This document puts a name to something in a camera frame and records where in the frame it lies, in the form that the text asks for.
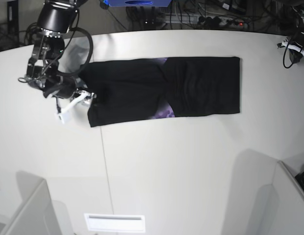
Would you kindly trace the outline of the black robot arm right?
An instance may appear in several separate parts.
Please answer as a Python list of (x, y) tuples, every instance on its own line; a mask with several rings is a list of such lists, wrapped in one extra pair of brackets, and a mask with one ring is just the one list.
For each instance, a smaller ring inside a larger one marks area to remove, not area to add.
[[(94, 93), (77, 85), (79, 73), (90, 63), (94, 44), (91, 34), (78, 27), (79, 8), (84, 0), (46, 0), (37, 21), (38, 32), (31, 57), (28, 60), (26, 74), (18, 81), (40, 90), (44, 97), (91, 102)], [(89, 41), (89, 53), (86, 61), (74, 72), (58, 70), (59, 59), (68, 48), (63, 35), (80, 32)]]

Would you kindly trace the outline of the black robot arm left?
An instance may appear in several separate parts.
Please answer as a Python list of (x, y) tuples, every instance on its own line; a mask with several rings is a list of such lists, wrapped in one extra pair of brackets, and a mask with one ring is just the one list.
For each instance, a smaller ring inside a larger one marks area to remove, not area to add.
[(304, 2), (297, 6), (292, 6), (292, 9), (297, 16), (296, 30), (292, 36), (286, 38), (282, 43), (285, 47), (282, 59), (285, 69), (291, 68), (304, 58)]

